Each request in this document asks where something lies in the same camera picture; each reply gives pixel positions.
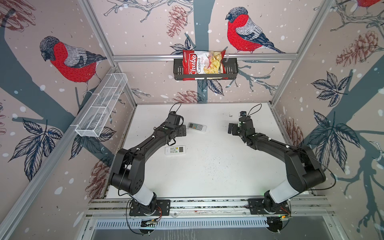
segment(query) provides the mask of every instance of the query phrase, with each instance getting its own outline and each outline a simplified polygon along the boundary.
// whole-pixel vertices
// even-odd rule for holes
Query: white remote control
[[[185,154],[187,148],[185,146],[166,147],[166,155]]]
[[[199,132],[205,132],[207,130],[206,125],[201,125],[201,124],[197,124],[197,123],[193,123],[193,122],[189,122],[187,125],[187,128],[192,129],[192,130],[197,130]]]

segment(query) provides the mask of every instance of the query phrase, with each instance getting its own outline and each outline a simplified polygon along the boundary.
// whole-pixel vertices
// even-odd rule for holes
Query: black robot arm
[[[289,198],[326,180],[311,148],[288,146],[262,133],[256,133],[252,119],[246,112],[240,112],[237,124],[229,124],[228,133],[240,136],[247,146],[266,152],[285,163],[287,180],[264,194],[263,206],[267,212],[275,212]]]
[[[156,206],[156,194],[144,185],[145,162],[160,147],[169,144],[175,137],[186,136],[185,125],[179,125],[182,116],[170,112],[168,118],[159,127],[154,129],[150,137],[131,149],[120,149],[111,166],[109,184],[126,191],[141,205],[142,212],[152,213]]]

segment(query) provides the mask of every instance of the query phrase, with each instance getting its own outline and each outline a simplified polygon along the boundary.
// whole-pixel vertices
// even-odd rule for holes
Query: red-breasted bird
[[[277,49],[265,36],[263,30],[252,22],[248,11],[244,7],[232,8],[227,17],[228,20],[228,41],[239,51],[250,51],[255,49],[269,48],[278,53],[284,53]]]
[[[88,52],[84,48],[62,43],[52,36],[42,40],[40,51],[44,61],[49,59],[66,79],[87,84],[87,90],[83,92],[83,97],[88,92],[92,93],[88,90],[88,80],[96,75],[98,64],[107,59],[99,54]]]

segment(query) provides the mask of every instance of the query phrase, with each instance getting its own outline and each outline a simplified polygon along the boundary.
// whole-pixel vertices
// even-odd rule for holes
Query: wallpaper
[[[122,94],[99,138],[73,140],[34,203],[18,224],[12,240],[75,239],[92,199],[104,196],[109,167],[132,107]]]
[[[115,55],[297,52],[321,0],[92,0]],[[186,38],[191,41],[185,46]]]
[[[1,1],[0,21],[3,220],[110,66],[77,1]]]
[[[276,105],[294,144],[336,175],[321,194],[350,239],[384,238],[383,13],[380,1],[335,1]]]
[[[177,81],[173,62],[119,63],[141,103],[270,101],[291,61],[239,61],[236,80]]]

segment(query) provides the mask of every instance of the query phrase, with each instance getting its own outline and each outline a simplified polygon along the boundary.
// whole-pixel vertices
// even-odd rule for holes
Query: ventilation grille
[[[132,229],[140,227],[141,219],[128,219]],[[161,219],[156,229],[190,229],[190,228],[251,228],[268,227],[266,217],[231,217],[231,218],[166,218]],[[128,229],[125,219],[99,219],[95,229]]]

